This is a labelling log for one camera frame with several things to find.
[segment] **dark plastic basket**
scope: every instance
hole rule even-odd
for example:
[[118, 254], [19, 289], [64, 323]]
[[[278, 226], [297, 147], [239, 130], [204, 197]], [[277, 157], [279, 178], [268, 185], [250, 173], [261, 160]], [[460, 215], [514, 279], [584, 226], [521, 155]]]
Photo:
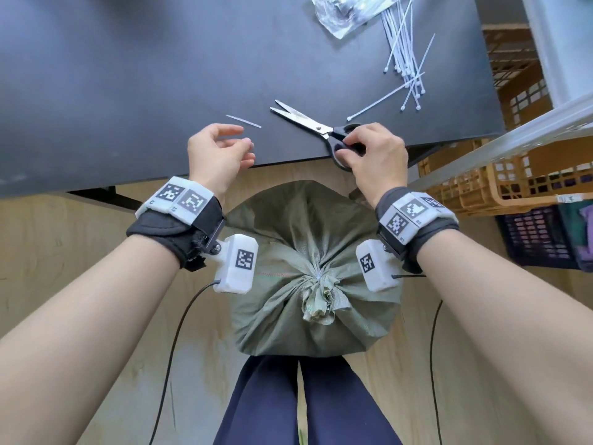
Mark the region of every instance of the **dark plastic basket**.
[[496, 216], [507, 253], [516, 264], [593, 272], [593, 261], [582, 261], [576, 253], [564, 220], [557, 205]]

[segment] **hand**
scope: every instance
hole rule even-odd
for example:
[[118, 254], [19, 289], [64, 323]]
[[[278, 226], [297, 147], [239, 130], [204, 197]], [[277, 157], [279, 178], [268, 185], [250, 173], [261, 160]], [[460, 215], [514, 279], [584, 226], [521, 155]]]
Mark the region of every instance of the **hand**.
[[367, 147], [363, 157], [348, 149], [338, 150], [336, 156], [352, 168], [356, 185], [374, 209], [389, 189], [407, 186], [406, 147], [379, 123], [359, 126], [344, 139], [346, 145], [357, 142]]
[[242, 132], [242, 126], [212, 123], [187, 142], [189, 179], [211, 190], [220, 202], [239, 170], [256, 162], [251, 139], [219, 140]]

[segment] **navy blue pants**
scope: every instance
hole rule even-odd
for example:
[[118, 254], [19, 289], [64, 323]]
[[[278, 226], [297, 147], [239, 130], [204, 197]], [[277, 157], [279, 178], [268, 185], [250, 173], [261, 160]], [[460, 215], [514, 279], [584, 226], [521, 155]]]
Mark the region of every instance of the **navy blue pants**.
[[298, 445], [301, 363], [309, 445], [402, 445], [343, 357], [250, 357], [213, 445]]

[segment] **tied sack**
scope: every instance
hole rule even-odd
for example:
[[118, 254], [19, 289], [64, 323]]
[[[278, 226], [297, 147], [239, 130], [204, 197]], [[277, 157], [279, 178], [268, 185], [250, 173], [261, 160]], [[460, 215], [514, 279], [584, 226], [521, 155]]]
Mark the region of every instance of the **tied sack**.
[[296, 181], [254, 195], [227, 217], [229, 232], [259, 244], [251, 291], [227, 294], [241, 352], [341, 356], [389, 333], [403, 285], [370, 292], [355, 253], [376, 238], [372, 210]]

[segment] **black scissors handle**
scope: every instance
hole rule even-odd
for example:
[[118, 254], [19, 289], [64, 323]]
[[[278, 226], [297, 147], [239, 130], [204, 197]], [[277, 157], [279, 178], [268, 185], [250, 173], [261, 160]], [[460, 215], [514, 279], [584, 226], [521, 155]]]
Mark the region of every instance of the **black scissors handle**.
[[327, 140], [327, 147], [330, 150], [331, 159], [333, 159], [334, 163], [338, 166], [338, 168], [352, 172], [352, 169], [347, 165], [343, 164], [336, 156], [336, 151], [341, 150], [343, 148], [352, 150], [359, 156], [364, 156], [367, 152], [367, 147], [361, 143], [355, 143], [354, 145], [346, 145], [343, 140], [346, 138], [348, 134], [354, 131], [355, 128], [360, 126], [360, 123], [350, 123], [346, 126], [336, 126], [332, 133], [330, 133], [330, 137]]

